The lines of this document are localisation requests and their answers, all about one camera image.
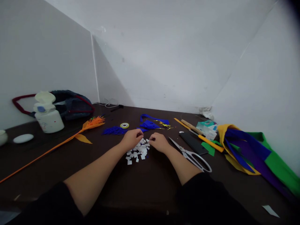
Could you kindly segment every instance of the scissor blade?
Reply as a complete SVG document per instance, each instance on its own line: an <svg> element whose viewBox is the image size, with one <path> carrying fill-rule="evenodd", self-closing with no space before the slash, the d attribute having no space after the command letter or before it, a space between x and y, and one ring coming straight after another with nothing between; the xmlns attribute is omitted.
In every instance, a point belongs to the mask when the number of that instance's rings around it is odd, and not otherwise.
<svg viewBox="0 0 300 225"><path fill-rule="evenodd" d="M169 137L169 139L174 143L174 145L176 145L176 147L181 151L181 146L179 144L177 144L172 138Z"/></svg>

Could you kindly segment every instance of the white bottle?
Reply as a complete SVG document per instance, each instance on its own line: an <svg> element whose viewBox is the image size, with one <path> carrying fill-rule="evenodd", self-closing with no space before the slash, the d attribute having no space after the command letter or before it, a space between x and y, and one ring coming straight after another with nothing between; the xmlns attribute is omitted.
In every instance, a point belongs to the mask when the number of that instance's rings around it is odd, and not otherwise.
<svg viewBox="0 0 300 225"><path fill-rule="evenodd" d="M55 96L49 92L40 92L35 95L39 103L35 103L33 110L35 117L44 133L54 133L64 128L62 118L55 106Z"/></svg>

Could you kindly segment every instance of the white lid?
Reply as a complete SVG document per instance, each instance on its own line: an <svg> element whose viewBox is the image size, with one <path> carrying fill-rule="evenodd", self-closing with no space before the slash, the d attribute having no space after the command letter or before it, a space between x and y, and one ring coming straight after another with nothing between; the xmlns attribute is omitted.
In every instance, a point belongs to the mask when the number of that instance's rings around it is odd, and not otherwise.
<svg viewBox="0 0 300 225"><path fill-rule="evenodd" d="M55 96L50 92L40 91L34 98L40 103L53 103L55 101Z"/></svg>

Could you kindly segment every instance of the green felt piece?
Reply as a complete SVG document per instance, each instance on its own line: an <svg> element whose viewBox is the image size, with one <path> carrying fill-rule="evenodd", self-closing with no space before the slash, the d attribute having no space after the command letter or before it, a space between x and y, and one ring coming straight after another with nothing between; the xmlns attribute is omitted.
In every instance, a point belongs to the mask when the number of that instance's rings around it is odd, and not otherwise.
<svg viewBox="0 0 300 225"><path fill-rule="evenodd" d="M213 147L211 147L209 144L207 144L206 142L202 142L201 144L203 147L205 147L206 150L208 150L208 153L212 156L215 155L215 149Z"/></svg>
<svg viewBox="0 0 300 225"><path fill-rule="evenodd" d="M217 144L217 145L223 147L222 144L221 144L220 142L218 142L218 141L212 141L212 143L215 143L215 144Z"/></svg>
<svg viewBox="0 0 300 225"><path fill-rule="evenodd" d="M259 141L264 147L272 153L265 160L265 163L275 176L284 183L288 189L298 198L300 198L300 178L288 167L288 165L277 155L277 153L268 144L265 135L262 132L247 132Z"/></svg>

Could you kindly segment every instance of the pile of white paper squares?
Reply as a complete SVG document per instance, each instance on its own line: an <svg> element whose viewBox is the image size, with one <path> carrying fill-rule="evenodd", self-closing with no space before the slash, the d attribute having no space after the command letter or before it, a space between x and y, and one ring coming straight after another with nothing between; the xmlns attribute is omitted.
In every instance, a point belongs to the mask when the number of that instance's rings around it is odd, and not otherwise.
<svg viewBox="0 0 300 225"><path fill-rule="evenodd" d="M138 163L138 155L141 155L141 159L145 159L145 156L147 155L147 152L150 149L150 144L148 142L148 139L142 139L134 149L131 149L127 152L127 165L132 165L132 158L136 158L136 162Z"/></svg>

